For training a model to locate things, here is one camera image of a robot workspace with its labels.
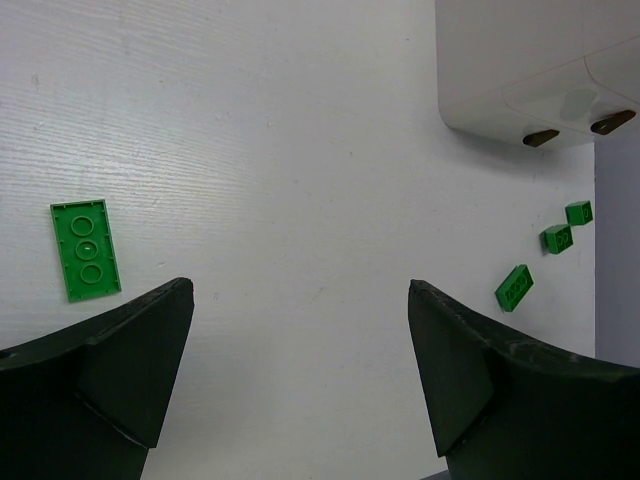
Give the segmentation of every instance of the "white device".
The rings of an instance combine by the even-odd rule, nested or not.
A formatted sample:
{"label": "white device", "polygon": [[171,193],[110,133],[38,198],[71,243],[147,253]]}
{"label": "white device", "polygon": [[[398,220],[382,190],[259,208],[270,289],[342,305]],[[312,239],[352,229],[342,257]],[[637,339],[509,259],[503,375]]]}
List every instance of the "white device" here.
{"label": "white device", "polygon": [[640,0],[436,0],[436,35],[452,128],[550,150],[640,129]]}

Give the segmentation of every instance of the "green lego brick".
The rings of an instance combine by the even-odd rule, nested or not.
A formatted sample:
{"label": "green lego brick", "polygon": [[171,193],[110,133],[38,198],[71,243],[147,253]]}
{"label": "green lego brick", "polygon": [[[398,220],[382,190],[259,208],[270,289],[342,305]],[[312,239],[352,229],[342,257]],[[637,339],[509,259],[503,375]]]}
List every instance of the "green lego brick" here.
{"label": "green lego brick", "polygon": [[70,302],[121,290],[104,200],[51,205]]}
{"label": "green lego brick", "polygon": [[567,222],[572,227],[586,225],[593,220],[593,210],[591,202],[576,202],[565,207],[567,212]]}
{"label": "green lego brick", "polygon": [[529,267],[518,265],[496,290],[498,303],[505,312],[513,312],[532,286]]}
{"label": "green lego brick", "polygon": [[555,225],[544,231],[544,243],[550,253],[558,255],[573,245],[573,235],[569,225]]}

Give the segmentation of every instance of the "green lego plate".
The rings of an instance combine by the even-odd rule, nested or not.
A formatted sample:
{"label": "green lego plate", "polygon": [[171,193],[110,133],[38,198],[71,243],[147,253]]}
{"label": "green lego plate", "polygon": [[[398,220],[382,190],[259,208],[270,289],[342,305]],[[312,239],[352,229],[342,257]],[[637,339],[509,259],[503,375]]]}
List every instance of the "green lego plate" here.
{"label": "green lego plate", "polygon": [[513,312],[532,286],[529,267],[518,265],[496,290],[498,303],[505,312]]}
{"label": "green lego plate", "polygon": [[51,205],[70,302],[121,291],[104,200]]}

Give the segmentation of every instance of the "white wooden surface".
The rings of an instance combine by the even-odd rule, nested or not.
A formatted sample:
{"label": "white wooden surface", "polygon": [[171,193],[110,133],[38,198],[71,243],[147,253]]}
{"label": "white wooden surface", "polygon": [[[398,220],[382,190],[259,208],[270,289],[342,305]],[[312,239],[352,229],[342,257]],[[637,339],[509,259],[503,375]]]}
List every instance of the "white wooden surface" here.
{"label": "white wooden surface", "polygon": [[[0,347],[195,282],[145,480],[443,470],[411,278],[593,353],[593,229],[560,257],[537,238],[593,198],[593,147],[449,131],[433,1],[4,0],[0,65]],[[97,197],[124,291],[69,305],[48,205]]]}

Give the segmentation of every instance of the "green 2x2 lego brick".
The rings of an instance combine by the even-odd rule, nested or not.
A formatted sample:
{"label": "green 2x2 lego brick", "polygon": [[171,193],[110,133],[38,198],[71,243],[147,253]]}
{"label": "green 2x2 lego brick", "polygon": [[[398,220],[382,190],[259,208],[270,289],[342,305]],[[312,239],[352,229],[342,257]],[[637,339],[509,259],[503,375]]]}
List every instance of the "green 2x2 lego brick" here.
{"label": "green 2x2 lego brick", "polygon": [[513,312],[532,286],[529,267],[518,265],[496,290],[498,303],[505,312]]}
{"label": "green 2x2 lego brick", "polygon": [[593,220],[593,210],[589,201],[567,205],[565,211],[567,212],[567,222],[572,227],[586,225]]}
{"label": "green 2x2 lego brick", "polygon": [[569,225],[555,225],[544,231],[544,243],[550,253],[558,255],[573,245],[573,235]]}
{"label": "green 2x2 lego brick", "polygon": [[119,292],[105,201],[51,205],[51,216],[69,301]]}

